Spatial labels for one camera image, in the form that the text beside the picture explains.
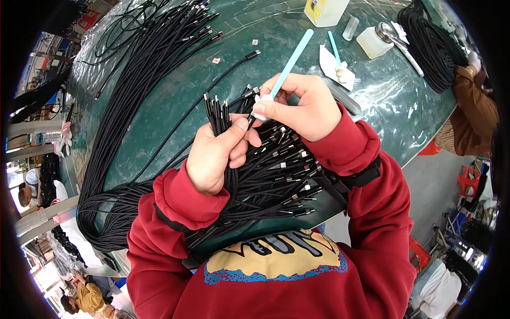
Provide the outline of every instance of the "red plastic stool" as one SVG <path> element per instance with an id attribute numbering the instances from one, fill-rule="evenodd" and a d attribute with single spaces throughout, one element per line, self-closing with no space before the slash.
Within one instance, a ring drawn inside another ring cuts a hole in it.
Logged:
<path id="1" fill-rule="evenodd" d="M 476 170 L 462 165 L 462 175 L 457 177 L 457 183 L 461 185 L 461 191 L 458 195 L 475 197 L 476 190 L 478 189 L 478 182 L 480 181 L 480 173 Z M 471 179 L 469 173 L 473 173 L 474 179 Z M 473 193 L 469 195 L 469 187 L 473 188 Z"/>
<path id="2" fill-rule="evenodd" d="M 80 21 L 78 21 L 78 26 L 87 31 L 95 24 L 96 19 L 99 15 L 100 13 L 97 11 L 93 10 L 88 11 L 87 13 L 85 13 L 83 18 L 81 18 Z"/>
<path id="3" fill-rule="evenodd" d="M 413 251 L 413 255 L 409 259 L 410 263 L 413 263 L 413 261 L 418 258 L 418 266 L 416 266 L 416 273 L 420 273 L 422 269 L 424 269 L 428 263 L 430 262 L 430 255 L 428 252 L 420 245 L 420 243 L 409 236 L 409 249 Z"/>
<path id="4" fill-rule="evenodd" d="M 429 156 L 435 155 L 441 151 L 441 148 L 436 145 L 436 141 L 432 139 L 421 152 L 418 153 L 418 156 Z"/>

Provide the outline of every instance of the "white glove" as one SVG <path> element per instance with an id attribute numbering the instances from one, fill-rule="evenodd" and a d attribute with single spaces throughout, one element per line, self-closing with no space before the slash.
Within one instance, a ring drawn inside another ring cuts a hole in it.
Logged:
<path id="1" fill-rule="evenodd" d="M 480 57 L 475 51 L 471 51 L 468 56 L 469 64 L 473 65 L 476 68 L 476 73 L 481 70 L 481 62 Z"/>

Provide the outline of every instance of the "factory floor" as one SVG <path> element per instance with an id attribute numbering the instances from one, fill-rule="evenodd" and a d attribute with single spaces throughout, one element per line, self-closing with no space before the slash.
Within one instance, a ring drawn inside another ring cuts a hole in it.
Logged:
<path id="1" fill-rule="evenodd" d="M 411 192 L 411 237 L 426 250 L 434 241 L 432 224 L 440 225 L 442 213 L 451 211 L 458 201 L 457 176 L 462 165 L 469 166 L 473 160 L 473 156 L 461 157 L 441 150 L 434 156 L 417 156 L 402 169 Z M 326 234 L 336 242 L 350 244 L 348 223 L 348 217 L 338 214 L 326 222 Z"/>

